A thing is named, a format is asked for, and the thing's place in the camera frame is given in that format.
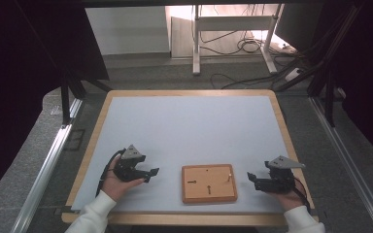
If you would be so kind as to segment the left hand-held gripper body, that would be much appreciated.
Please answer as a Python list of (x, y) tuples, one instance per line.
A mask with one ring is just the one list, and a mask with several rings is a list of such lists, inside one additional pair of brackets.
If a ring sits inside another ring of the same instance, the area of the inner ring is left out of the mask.
[(146, 175), (145, 171), (136, 169), (136, 165), (140, 162), (144, 162), (146, 157), (133, 145), (130, 145), (127, 149), (119, 150), (118, 154), (120, 158), (113, 171), (121, 181), (131, 182), (135, 176)]

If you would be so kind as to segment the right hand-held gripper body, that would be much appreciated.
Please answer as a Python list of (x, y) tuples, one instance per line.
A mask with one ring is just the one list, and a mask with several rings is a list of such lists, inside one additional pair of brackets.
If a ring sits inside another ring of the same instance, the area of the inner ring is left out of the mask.
[(289, 193), (295, 187), (293, 168), (305, 168), (303, 163), (294, 161), (282, 155), (271, 161), (265, 161), (264, 165), (269, 169), (270, 179), (266, 185), (266, 191), (272, 193)]

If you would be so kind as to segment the wooden photo frame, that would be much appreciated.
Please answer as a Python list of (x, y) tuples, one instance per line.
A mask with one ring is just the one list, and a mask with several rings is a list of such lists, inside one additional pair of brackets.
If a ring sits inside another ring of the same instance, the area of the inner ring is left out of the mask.
[(235, 202), (238, 191), (232, 165), (183, 166), (182, 199), (185, 204)]

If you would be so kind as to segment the person's right hand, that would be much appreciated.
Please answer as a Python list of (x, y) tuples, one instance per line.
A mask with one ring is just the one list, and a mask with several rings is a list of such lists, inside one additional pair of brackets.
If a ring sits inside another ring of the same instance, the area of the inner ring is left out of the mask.
[(269, 192), (269, 195), (274, 197), (281, 204), (285, 212), (303, 206), (302, 199), (294, 191), (287, 194)]

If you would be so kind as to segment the person's left hand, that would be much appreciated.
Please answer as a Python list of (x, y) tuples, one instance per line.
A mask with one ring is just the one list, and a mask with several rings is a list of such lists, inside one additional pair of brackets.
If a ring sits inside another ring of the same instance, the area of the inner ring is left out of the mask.
[(140, 185), (144, 182), (143, 179), (134, 180), (128, 183), (121, 181), (113, 171), (118, 161), (119, 155), (117, 155), (110, 163), (110, 166), (107, 169), (104, 178), (103, 185), (101, 187), (101, 190), (105, 192), (115, 202), (117, 202), (130, 188)]

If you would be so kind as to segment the white table mat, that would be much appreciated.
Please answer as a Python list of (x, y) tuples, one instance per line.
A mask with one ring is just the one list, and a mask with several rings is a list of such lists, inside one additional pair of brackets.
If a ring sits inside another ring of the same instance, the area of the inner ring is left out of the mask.
[[(158, 173), (119, 200), (119, 213), (278, 213), (282, 209), (248, 179), (249, 174), (267, 177), (265, 162), (289, 154), (266, 96), (114, 98), (73, 210), (94, 199), (105, 165), (128, 146), (146, 157), (139, 169), (155, 168)], [(183, 166), (207, 164), (232, 166), (238, 189), (235, 202), (183, 202)]]

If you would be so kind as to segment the dark floor grate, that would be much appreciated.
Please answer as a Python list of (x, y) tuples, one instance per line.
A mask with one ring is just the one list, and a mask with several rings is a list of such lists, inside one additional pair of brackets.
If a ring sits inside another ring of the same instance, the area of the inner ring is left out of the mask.
[(64, 149), (68, 151), (79, 150), (84, 140), (85, 130), (75, 129), (69, 134)]

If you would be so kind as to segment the black metal stand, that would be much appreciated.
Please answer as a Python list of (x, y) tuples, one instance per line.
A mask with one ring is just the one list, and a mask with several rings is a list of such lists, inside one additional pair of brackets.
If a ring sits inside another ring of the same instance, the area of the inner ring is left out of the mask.
[(334, 127), (333, 102), (335, 80), (329, 71), (319, 71), (307, 88), (309, 96), (317, 97), (324, 90), (324, 117), (331, 127)]
[(105, 92), (109, 92), (112, 90), (111, 87), (108, 85), (101, 83), (96, 79), (92, 79), (89, 77), (85, 77), (83, 75), (79, 75), (76, 72), (69, 71), (64, 69), (61, 71), (61, 107), (62, 107), (62, 126), (66, 127), (68, 124), (71, 123), (71, 110), (69, 105), (69, 92), (72, 92), (75, 98), (83, 99), (86, 96), (86, 90), (82, 81), (88, 82)]

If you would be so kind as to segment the white power strip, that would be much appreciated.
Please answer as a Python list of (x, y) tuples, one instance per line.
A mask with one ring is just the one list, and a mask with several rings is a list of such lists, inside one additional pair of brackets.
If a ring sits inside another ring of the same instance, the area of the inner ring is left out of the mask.
[(285, 80), (287, 82), (292, 81), (293, 79), (297, 78), (300, 74), (302, 74), (304, 70), (302, 68), (294, 68), (292, 71), (290, 71), (286, 77)]

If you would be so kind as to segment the dark curtain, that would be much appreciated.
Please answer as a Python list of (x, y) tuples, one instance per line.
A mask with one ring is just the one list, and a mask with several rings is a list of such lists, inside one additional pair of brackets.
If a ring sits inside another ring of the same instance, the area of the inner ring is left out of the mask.
[(373, 0), (325, 0), (324, 8), (339, 16), (350, 6), (359, 12), (335, 53), (332, 71), (346, 93), (344, 110), (373, 145)]
[(0, 180), (47, 93), (108, 78), (85, 8), (0, 0)]

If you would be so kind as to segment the aluminium rail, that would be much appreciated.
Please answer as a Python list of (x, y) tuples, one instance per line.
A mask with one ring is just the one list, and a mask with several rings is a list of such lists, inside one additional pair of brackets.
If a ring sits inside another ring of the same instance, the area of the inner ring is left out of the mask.
[(51, 179), (51, 174), (56, 166), (57, 160), (61, 155), (65, 142), (69, 137), (73, 123), (81, 108), (83, 101), (75, 99), (72, 105), (68, 108), (67, 116), (69, 120), (63, 123), (58, 130), (56, 137), (51, 145), (51, 148), (44, 160), (44, 163), (33, 183), (22, 208), (19, 211), (17, 219), (10, 233), (26, 233), (27, 229), (38, 209), (39, 203), (45, 193), (48, 183)]
[(320, 99), (318, 97), (310, 97), (309, 101), (311, 102), (311, 105), (318, 116), (327, 137), (340, 157), (341, 163), (350, 177), (358, 196), (360, 197), (364, 207), (373, 221), (373, 191), (370, 189), (367, 182), (364, 180), (363, 175), (356, 167), (356, 164), (340, 135), (338, 134), (338, 131), (334, 126), (331, 126), (329, 121), (325, 118), (324, 106), (321, 104)]

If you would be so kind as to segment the white metal desk frame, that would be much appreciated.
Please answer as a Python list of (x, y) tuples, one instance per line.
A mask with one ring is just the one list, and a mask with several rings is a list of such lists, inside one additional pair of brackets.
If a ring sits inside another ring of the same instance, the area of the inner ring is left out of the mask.
[(192, 74), (200, 74), (199, 33), (202, 31), (253, 31), (267, 30), (265, 42), (259, 47), (270, 74), (278, 71), (270, 54), (271, 39), (279, 18), (282, 5), (279, 4), (272, 16), (241, 16), (241, 17), (201, 17), (198, 6), (195, 6), (192, 22), (193, 53)]

